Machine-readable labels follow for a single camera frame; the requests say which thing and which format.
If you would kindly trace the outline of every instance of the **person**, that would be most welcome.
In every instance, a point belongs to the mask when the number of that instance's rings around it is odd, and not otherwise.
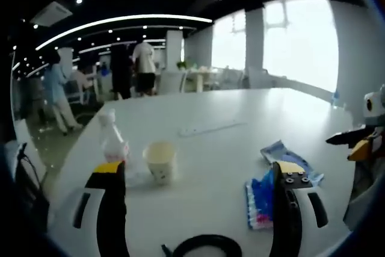
[[[53,51],[47,55],[46,60],[49,63],[43,80],[46,100],[48,105],[52,107],[60,131],[64,135],[67,135],[68,130],[63,122],[62,116],[72,130],[81,129],[83,126],[75,120],[70,104],[66,98],[63,85],[68,79],[64,76],[61,69],[60,56],[57,51]]]
[[[125,45],[111,48],[112,88],[123,99],[131,98],[132,60],[128,57]]]
[[[132,54],[132,61],[137,64],[137,92],[151,96],[155,84],[154,48],[149,43],[138,41]]]

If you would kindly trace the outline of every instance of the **man in white t-shirt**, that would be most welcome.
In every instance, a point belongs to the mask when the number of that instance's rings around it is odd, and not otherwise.
[[[155,83],[155,64],[153,60],[154,49],[152,45],[143,40],[139,41],[132,54],[132,61],[137,64],[137,92],[141,95],[153,94]]]

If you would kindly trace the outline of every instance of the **white table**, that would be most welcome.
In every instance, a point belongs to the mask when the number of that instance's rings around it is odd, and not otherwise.
[[[333,215],[329,219],[343,218],[354,163],[347,161],[347,147],[325,142],[351,128],[350,115],[340,108],[284,88],[130,99],[109,102],[102,110],[109,108],[116,109],[117,125],[129,140],[133,158],[141,159],[143,149],[157,140],[173,142],[178,151],[180,179],[173,185],[127,190],[126,240],[132,256],[163,256],[161,244],[173,249],[198,234],[233,238],[243,256],[268,256],[273,230],[248,229],[244,182],[264,175],[268,165],[259,151],[279,139],[325,173],[321,189],[328,196],[324,205]],[[178,134],[182,128],[232,119],[247,124],[192,137]],[[69,152],[54,189],[53,210],[103,162],[99,131],[94,118]],[[324,241],[323,249],[336,241]],[[221,255],[206,248],[189,256]]]

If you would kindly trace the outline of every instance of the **black shorts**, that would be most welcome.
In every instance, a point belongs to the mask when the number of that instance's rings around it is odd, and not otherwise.
[[[137,92],[143,93],[154,88],[155,74],[154,73],[138,73]]]

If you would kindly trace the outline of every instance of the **black strap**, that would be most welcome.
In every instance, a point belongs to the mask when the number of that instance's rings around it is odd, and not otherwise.
[[[222,250],[226,256],[241,257],[242,250],[237,242],[221,235],[199,235],[182,242],[174,250],[172,257],[182,257],[186,253],[203,246],[212,246]]]

